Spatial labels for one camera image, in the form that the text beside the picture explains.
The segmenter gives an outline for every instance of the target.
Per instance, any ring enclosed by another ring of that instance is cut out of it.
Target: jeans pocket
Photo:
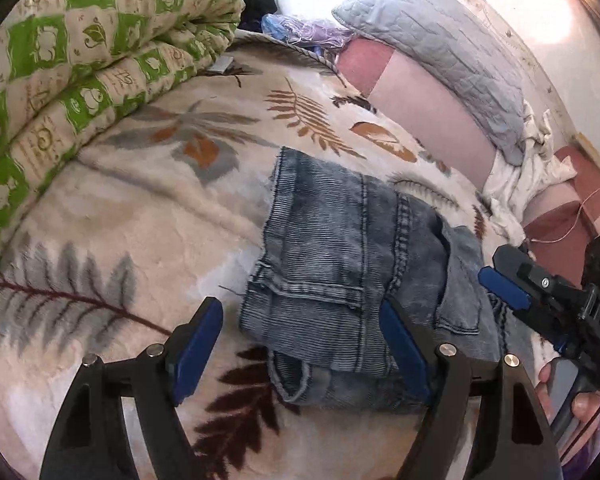
[[[442,237],[446,241],[448,262],[445,291],[436,308],[434,326],[457,335],[477,335],[482,311],[477,281],[482,261],[480,243],[464,226],[452,229],[446,222]]]

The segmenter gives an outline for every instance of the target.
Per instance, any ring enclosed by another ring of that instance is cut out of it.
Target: gray fern print
[[[61,354],[72,341],[99,352],[113,340],[124,322],[136,322],[161,334],[170,332],[136,316],[134,264],[127,254],[103,281],[96,261],[88,254],[83,262],[74,245],[67,243],[54,265],[45,247],[30,247],[25,237],[17,251],[0,266],[0,344],[18,354],[42,333],[42,344],[52,343]]]

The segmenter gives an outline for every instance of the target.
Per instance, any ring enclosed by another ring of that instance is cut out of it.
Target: pink cushion
[[[533,222],[525,228],[526,234],[539,240],[557,240],[571,227],[575,215],[567,218],[553,229],[544,229],[541,222]],[[582,270],[584,269],[584,251],[591,240],[591,235],[582,217],[578,219],[573,231],[562,241],[555,244],[532,243],[531,250],[536,255],[538,263],[552,274],[560,274],[571,283],[580,287]]]
[[[375,41],[353,40],[341,54],[338,68],[362,93],[368,92],[378,110],[418,139],[435,158],[482,189],[495,147],[450,90],[398,51],[392,51],[387,60],[387,48]]]
[[[555,155],[560,160],[567,156],[571,157],[573,167],[578,172],[572,183],[580,196],[580,200],[586,200],[591,193],[600,188],[600,170],[576,146],[565,146],[558,150]],[[596,228],[596,221],[600,218],[600,191],[592,195],[582,209],[589,223]]]
[[[550,221],[554,222],[553,225],[558,225],[566,219],[566,216],[575,215],[579,207],[580,196],[570,182],[549,186],[531,199],[531,202],[526,206],[522,225],[527,226],[546,213],[551,212],[553,214],[542,219],[542,221],[547,223],[548,218],[550,218]]]
[[[356,38],[338,56],[338,70],[364,97],[369,97],[394,54],[394,48],[379,41]]]

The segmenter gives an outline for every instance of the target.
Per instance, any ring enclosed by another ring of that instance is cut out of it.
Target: white cloth
[[[499,226],[512,245],[525,240],[522,217],[531,199],[553,184],[560,184],[576,176],[571,159],[558,160],[554,155],[554,139],[549,126],[550,111],[536,122],[531,105],[524,103],[525,127],[520,143],[525,156],[522,166],[508,164],[502,152],[496,158],[482,194],[491,203],[491,221]]]

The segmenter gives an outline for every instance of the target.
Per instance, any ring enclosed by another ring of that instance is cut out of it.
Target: pillow
[[[333,16],[384,41],[455,92],[510,164],[522,163],[522,77],[514,58],[457,0],[346,0]]]

